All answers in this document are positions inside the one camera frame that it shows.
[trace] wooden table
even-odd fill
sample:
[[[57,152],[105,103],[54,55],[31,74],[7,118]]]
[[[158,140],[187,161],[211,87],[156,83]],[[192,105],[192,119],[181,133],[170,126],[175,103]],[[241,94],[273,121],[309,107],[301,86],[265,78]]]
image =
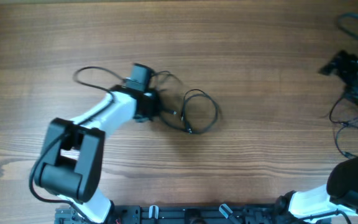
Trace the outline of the wooden table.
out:
[[[358,42],[333,24],[347,11],[358,12],[358,1],[0,6],[0,223],[53,222],[57,205],[31,196],[28,174],[48,123],[78,116],[103,97],[72,82],[87,65],[124,77],[132,62],[169,70],[186,85],[172,96],[200,88],[222,111],[200,136],[158,119],[116,131],[105,144],[99,184],[116,205],[273,202],[324,184],[345,160],[324,117],[343,85],[317,71],[338,50],[358,53]],[[97,71],[83,79],[119,83]],[[201,125],[211,105],[197,102],[194,123]],[[358,134],[343,141],[358,153]]]

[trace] wooden surface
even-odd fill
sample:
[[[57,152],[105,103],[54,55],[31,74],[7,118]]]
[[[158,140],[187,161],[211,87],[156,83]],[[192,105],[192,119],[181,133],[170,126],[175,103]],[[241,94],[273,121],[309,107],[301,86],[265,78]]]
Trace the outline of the wooden surface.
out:
[[[324,117],[342,83],[316,71],[340,49],[358,53],[333,24],[347,11],[358,1],[0,6],[0,223],[53,222],[56,205],[33,198],[27,178],[48,123],[103,97],[72,82],[87,65],[125,77],[132,62],[169,70],[186,86],[168,84],[168,95],[200,88],[223,113],[201,136],[158,120],[120,128],[106,141],[99,185],[116,205],[273,202],[324,184],[344,160]],[[191,105],[195,125],[207,122],[211,105]],[[343,141],[358,153],[357,133]]]

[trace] wood grain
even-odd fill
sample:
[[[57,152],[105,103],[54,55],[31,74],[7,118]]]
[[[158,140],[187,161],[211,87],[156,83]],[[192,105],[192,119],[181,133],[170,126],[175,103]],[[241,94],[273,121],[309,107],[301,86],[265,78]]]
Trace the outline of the wood grain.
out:
[[[27,178],[48,123],[103,97],[72,82],[87,65],[125,77],[133,62],[169,70],[185,86],[168,83],[166,101],[179,107],[177,96],[200,88],[222,111],[201,136],[158,120],[120,128],[106,141],[100,183],[116,205],[273,202],[325,183],[344,161],[324,117],[342,83],[316,71],[340,49],[358,53],[333,24],[347,11],[358,12],[358,1],[0,6],[0,223],[53,221],[56,205],[34,199]],[[97,71],[83,78],[118,83]],[[195,126],[208,122],[208,102],[190,106]],[[358,153],[358,133],[343,141]]]

